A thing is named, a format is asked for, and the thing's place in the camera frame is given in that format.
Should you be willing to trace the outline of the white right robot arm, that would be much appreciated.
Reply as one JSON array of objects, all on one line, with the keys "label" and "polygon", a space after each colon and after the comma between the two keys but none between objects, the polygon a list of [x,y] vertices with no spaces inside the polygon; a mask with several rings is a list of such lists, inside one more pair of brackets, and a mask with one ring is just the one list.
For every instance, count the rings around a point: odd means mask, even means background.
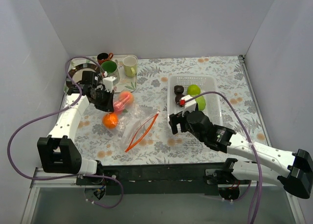
[{"label": "white right robot arm", "polygon": [[258,180],[282,186],[288,193],[308,199],[313,187],[313,160],[310,153],[283,151],[260,143],[250,143],[234,130],[214,125],[203,112],[179,112],[169,115],[172,133],[189,132],[206,147],[252,160],[235,162],[221,171],[222,180]]}]

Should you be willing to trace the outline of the fake green cabbage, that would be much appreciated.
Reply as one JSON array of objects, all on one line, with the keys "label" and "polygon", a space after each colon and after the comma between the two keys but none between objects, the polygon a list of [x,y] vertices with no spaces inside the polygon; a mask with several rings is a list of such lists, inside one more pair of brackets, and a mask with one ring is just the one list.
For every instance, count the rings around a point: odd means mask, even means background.
[{"label": "fake green cabbage", "polygon": [[206,108],[206,100],[204,96],[197,97],[195,101],[198,105],[199,111],[203,111]]}]

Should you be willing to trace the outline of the fake green lime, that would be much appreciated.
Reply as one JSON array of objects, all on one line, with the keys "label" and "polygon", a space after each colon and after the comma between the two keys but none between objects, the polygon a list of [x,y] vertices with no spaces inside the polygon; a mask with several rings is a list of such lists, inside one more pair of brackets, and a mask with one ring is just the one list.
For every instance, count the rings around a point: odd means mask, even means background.
[{"label": "fake green lime", "polygon": [[201,89],[199,88],[199,86],[192,84],[187,88],[187,94],[194,97],[197,96],[201,93]]}]

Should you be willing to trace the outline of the fake dark purple plum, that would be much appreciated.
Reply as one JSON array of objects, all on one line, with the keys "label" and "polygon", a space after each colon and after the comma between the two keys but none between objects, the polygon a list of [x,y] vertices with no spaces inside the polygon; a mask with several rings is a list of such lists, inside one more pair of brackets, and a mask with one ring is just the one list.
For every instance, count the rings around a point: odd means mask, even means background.
[{"label": "fake dark purple plum", "polygon": [[184,87],[180,85],[174,86],[174,94],[179,95],[184,93]]}]

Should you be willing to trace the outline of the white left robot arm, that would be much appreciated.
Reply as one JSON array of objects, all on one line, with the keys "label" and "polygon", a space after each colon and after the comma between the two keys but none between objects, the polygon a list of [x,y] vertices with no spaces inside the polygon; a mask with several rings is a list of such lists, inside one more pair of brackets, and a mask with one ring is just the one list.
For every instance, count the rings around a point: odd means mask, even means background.
[{"label": "white left robot arm", "polygon": [[39,138],[37,148],[46,173],[81,174],[94,185],[100,184],[104,173],[96,160],[82,158],[74,140],[84,111],[93,104],[103,112],[113,112],[115,77],[100,78],[97,73],[83,71],[78,83],[68,87],[66,110],[47,137]]}]

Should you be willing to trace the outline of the clear zip top bag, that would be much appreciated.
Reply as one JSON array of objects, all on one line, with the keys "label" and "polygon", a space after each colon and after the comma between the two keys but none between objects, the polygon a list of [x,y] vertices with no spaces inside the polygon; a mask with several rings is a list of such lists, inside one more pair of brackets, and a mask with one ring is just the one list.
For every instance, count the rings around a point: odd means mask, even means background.
[{"label": "clear zip top bag", "polygon": [[151,130],[160,111],[152,107],[135,103],[126,105],[121,114],[117,114],[119,122],[112,130],[122,151],[129,152],[140,143]]}]

